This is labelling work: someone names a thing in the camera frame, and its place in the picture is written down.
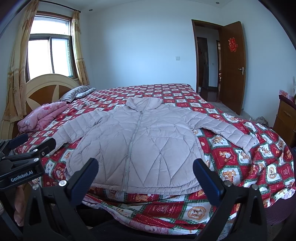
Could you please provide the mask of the person's left hand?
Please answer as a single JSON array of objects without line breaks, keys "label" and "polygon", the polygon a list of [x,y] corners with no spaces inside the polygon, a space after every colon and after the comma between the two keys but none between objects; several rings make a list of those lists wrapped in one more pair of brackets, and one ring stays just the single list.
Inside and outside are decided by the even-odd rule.
[{"label": "person's left hand", "polygon": [[14,222],[22,227],[24,224],[26,201],[24,186],[20,185],[8,191],[1,191],[1,216],[3,216],[6,207],[13,208]]}]

